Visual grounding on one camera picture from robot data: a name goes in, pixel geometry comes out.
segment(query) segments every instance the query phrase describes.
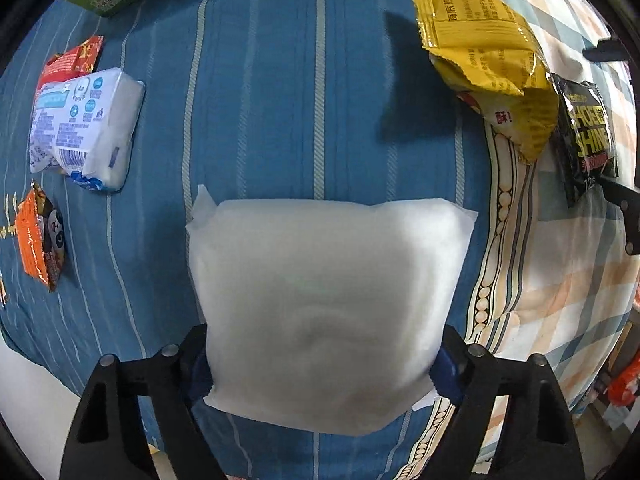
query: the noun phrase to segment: patterned fabric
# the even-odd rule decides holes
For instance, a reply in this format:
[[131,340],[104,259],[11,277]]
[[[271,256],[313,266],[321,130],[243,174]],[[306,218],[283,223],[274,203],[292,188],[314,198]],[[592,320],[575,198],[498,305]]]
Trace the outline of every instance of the patterned fabric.
[[[504,1],[529,21],[552,70],[599,86],[631,183],[628,74],[581,56],[608,36],[602,20],[583,0]],[[98,68],[123,67],[147,92],[120,193],[37,176],[66,222],[67,265],[48,294],[23,273],[12,228],[31,177],[33,88],[44,60],[93,33],[106,38]],[[448,322],[501,356],[545,353],[570,404],[628,315],[639,264],[624,253],[619,210],[599,189],[567,209],[549,150],[533,166],[518,162],[431,66],[411,0],[142,0],[108,20],[59,0],[0,89],[9,295],[0,329],[76,393],[101,354],[149,356],[199,322],[184,231],[198,184],[217,202],[442,197],[478,211]],[[497,403],[482,459],[504,409]],[[452,407],[439,399],[358,438],[261,424],[201,401],[193,414],[230,476],[391,480],[420,472]],[[148,404],[143,416],[162,447]]]

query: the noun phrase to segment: white wall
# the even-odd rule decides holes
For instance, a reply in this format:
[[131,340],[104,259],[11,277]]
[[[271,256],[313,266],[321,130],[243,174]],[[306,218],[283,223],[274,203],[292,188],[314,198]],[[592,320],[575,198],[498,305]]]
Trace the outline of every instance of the white wall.
[[45,480],[57,480],[79,397],[0,336],[0,413]]

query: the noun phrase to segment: white package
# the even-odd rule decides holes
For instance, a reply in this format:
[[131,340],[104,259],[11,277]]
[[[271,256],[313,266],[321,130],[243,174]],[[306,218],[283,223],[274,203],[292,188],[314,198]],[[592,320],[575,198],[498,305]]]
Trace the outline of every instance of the white package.
[[61,166],[87,189],[119,190],[144,94],[119,68],[44,85],[33,106],[31,172]]
[[476,216],[442,199],[216,206],[200,186],[187,229],[205,402],[321,433],[392,422],[433,387]]

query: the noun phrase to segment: black snack bag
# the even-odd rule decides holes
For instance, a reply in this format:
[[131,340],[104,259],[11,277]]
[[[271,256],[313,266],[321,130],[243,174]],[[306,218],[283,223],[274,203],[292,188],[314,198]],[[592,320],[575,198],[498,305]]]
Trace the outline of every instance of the black snack bag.
[[597,176],[618,176],[616,143],[597,86],[552,76],[560,108],[551,145],[572,207],[596,184]]

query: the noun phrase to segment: wet wipes package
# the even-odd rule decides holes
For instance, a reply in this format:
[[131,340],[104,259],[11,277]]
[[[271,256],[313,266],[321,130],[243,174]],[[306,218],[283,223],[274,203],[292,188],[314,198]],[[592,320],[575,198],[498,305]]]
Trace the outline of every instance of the wet wipes package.
[[44,85],[33,105],[31,172],[60,165],[82,187],[119,190],[144,94],[119,68]]

